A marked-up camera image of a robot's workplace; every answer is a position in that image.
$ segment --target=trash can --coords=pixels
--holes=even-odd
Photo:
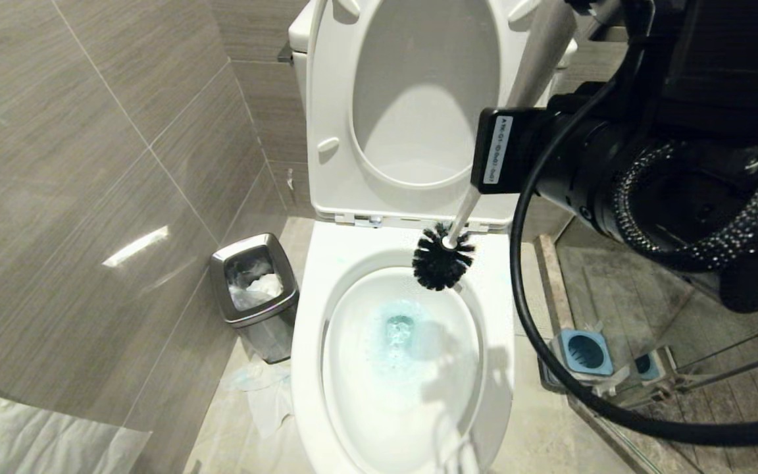
[[[266,363],[291,357],[297,288],[286,252],[273,234],[261,234],[213,254],[210,276],[224,312]]]

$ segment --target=gray wall tile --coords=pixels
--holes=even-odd
[[[105,264],[161,228],[153,245]],[[142,156],[0,324],[1,393],[121,424],[215,249],[153,155]]]
[[[144,148],[54,6],[0,1],[0,318]]]
[[[262,171],[259,171],[247,200],[241,205],[235,222],[226,233],[222,246],[266,232],[280,237],[286,219],[288,213],[274,185],[274,177],[268,166],[264,166]]]
[[[303,163],[280,163],[271,162],[271,171],[274,173],[274,183],[280,191],[283,201],[286,202],[289,216],[313,219],[316,217],[312,207],[312,198],[309,194],[309,169]],[[288,172],[291,172],[291,182],[294,189],[287,185]]]
[[[145,140],[226,63],[205,0],[55,0]]]
[[[306,116],[294,69],[283,63],[232,63],[270,161],[306,163]]]
[[[125,423],[154,431],[132,472],[183,471],[236,337],[205,275]]]
[[[218,73],[153,149],[216,239],[222,239],[265,164],[229,67]]]
[[[210,0],[226,54],[234,60],[276,62],[288,27],[307,0]]]

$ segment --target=black cable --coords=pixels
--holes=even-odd
[[[560,380],[561,383],[578,398],[584,405],[598,413],[611,422],[622,425],[627,429],[640,432],[644,435],[655,438],[668,439],[687,444],[704,444],[713,446],[749,446],[758,444],[758,422],[754,423],[731,423],[731,424],[697,424],[697,423],[676,423],[655,420],[644,417],[633,411],[617,407],[599,396],[596,396],[592,389],[580,384],[571,374],[560,364],[547,343],[543,341],[538,328],[536,328],[532,315],[528,309],[526,294],[522,285],[522,274],[520,266],[520,245],[522,242],[522,229],[524,220],[528,212],[530,198],[534,192],[534,187],[538,182],[545,163],[551,159],[554,150],[559,147],[563,139],[566,138],[578,123],[592,110],[602,99],[608,96],[616,87],[616,78],[611,79],[602,87],[574,116],[569,120],[567,125],[557,133],[550,141],[548,146],[536,160],[532,171],[526,178],[522,187],[520,199],[517,202],[517,210],[514,212],[514,221],[511,225],[511,282],[514,291],[514,303],[517,305],[518,317],[522,327],[526,330],[526,336],[532,343],[534,350],[538,353],[542,362],[548,366],[548,369]]]

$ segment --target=toilet seat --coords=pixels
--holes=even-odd
[[[372,412],[370,403],[350,403],[360,384],[380,390],[381,381],[359,373],[375,365],[341,360],[367,357],[366,344],[348,340],[366,326],[352,306],[343,307],[349,304],[350,291],[383,291],[373,288],[381,288],[385,277],[398,278],[400,284],[413,280],[410,265],[422,229],[454,217],[469,187],[478,114],[484,107],[505,104],[527,37],[514,30],[523,26],[523,15],[534,3],[328,0],[315,9],[306,102],[310,195],[318,213],[339,224],[314,224],[297,308],[291,377],[297,426],[320,474],[435,472],[449,465],[475,472],[490,465],[499,450],[514,388],[506,234],[473,234],[475,264],[460,285],[432,294],[439,300],[417,292],[406,297],[424,307],[434,303],[457,310],[452,322],[437,317],[428,321],[445,326],[465,348],[460,352],[472,354],[464,360],[468,368],[474,367],[474,384],[463,378],[465,371],[450,372],[460,388],[449,394],[453,387],[439,384],[439,396],[434,397],[438,405],[430,398],[418,406],[422,412],[394,418],[387,407]],[[469,12],[449,14],[446,9]],[[409,17],[417,21],[406,22]],[[409,29],[400,32],[400,22]],[[397,30],[389,34],[385,27],[392,24]],[[455,33],[442,35],[444,29]],[[431,57],[437,53],[448,56]],[[477,63],[482,56],[484,63]],[[388,64],[394,68],[385,73],[382,65]],[[421,138],[428,147],[416,148]],[[442,147],[443,140],[451,146]],[[452,151],[460,154],[446,154]],[[470,228],[505,227],[515,202],[516,195],[482,197]],[[389,300],[394,291],[388,290]],[[364,318],[373,313],[375,308],[366,308]],[[428,310],[425,314],[434,316]],[[429,364],[422,367],[415,384],[444,380],[429,372]],[[407,407],[416,393],[401,396],[400,404]],[[451,403],[440,406],[450,398]],[[401,428],[398,439],[389,439],[388,427],[405,417],[413,424]],[[428,423],[444,424],[433,430],[440,436],[425,444],[418,440]],[[383,430],[389,434],[385,438]]]
[[[291,348],[291,386],[295,420],[306,453],[318,473],[391,471],[366,461],[378,454],[364,454],[366,448],[361,446],[360,450],[352,439],[354,436],[343,426],[345,423],[341,423],[343,410],[334,401],[335,395],[329,393],[329,351],[325,350],[325,343],[334,337],[331,334],[336,324],[334,312],[347,290],[377,270],[410,266],[411,252],[420,234],[415,228],[314,224]],[[446,292],[464,299],[473,320],[470,322],[476,326],[481,355],[478,380],[482,382],[472,390],[473,400],[469,404],[474,405],[473,413],[460,416],[470,418],[461,427],[462,433],[455,432],[442,440],[438,446],[442,451],[440,462],[434,456],[422,463],[413,460],[418,465],[409,465],[402,470],[405,472],[435,472],[445,467],[440,464],[445,461],[463,465],[464,472],[475,472],[478,465],[493,461],[505,434],[514,390],[513,303],[505,259],[508,236],[475,234],[472,242],[478,246],[475,264],[461,279],[460,291]],[[356,423],[355,429],[358,428],[360,425]],[[399,435],[404,437],[406,432],[401,430]],[[376,449],[387,456],[403,455],[385,453],[385,446]]]

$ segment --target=toilet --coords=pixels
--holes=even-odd
[[[411,261],[470,186],[478,114],[505,104],[535,6],[313,1],[291,25],[318,213],[291,383],[318,473],[478,472],[499,451],[514,390],[505,228],[517,196],[478,202],[475,261],[455,287],[420,287]]]

